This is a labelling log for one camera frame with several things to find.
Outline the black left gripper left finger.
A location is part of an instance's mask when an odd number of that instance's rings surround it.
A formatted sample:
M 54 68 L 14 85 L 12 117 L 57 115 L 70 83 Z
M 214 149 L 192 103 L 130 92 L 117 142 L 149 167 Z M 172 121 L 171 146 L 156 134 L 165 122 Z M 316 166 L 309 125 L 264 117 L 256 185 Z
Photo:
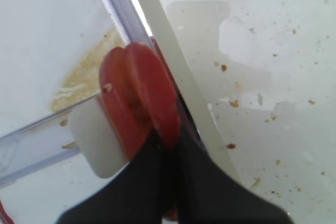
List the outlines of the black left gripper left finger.
M 57 223 L 177 221 L 176 183 L 168 152 L 152 130 L 130 163 L 104 188 L 65 211 Z

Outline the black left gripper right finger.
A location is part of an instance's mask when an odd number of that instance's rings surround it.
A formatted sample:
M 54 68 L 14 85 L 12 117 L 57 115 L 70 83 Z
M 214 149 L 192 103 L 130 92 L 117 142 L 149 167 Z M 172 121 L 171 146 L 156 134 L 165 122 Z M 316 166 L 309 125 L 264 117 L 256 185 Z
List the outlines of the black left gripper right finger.
M 179 223 L 292 223 L 280 207 L 225 174 L 185 127 L 173 153 Z

